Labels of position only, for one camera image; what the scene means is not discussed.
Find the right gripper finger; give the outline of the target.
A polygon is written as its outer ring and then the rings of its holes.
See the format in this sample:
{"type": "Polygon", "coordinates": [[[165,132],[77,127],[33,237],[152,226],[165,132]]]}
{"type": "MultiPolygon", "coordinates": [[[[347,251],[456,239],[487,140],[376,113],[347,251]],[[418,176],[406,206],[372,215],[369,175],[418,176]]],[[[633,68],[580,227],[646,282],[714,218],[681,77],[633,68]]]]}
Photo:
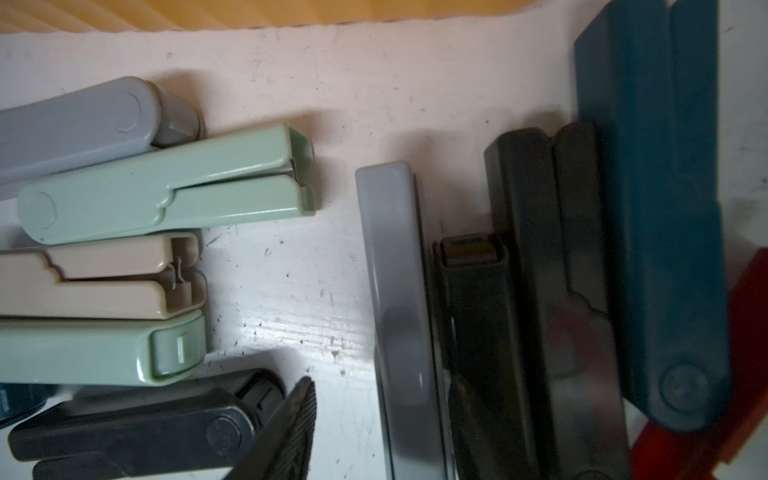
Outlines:
{"type": "Polygon", "coordinates": [[[226,479],[306,479],[316,417],[315,383],[304,376],[226,479]]]}

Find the dark teal pliers bottom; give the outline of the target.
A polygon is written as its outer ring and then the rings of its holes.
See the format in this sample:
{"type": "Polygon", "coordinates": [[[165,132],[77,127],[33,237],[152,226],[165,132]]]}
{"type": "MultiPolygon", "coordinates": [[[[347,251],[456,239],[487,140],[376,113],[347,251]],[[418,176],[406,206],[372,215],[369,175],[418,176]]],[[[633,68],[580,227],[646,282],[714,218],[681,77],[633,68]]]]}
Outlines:
{"type": "Polygon", "coordinates": [[[57,390],[57,385],[2,383],[0,427],[4,429],[34,415],[57,390]]]}

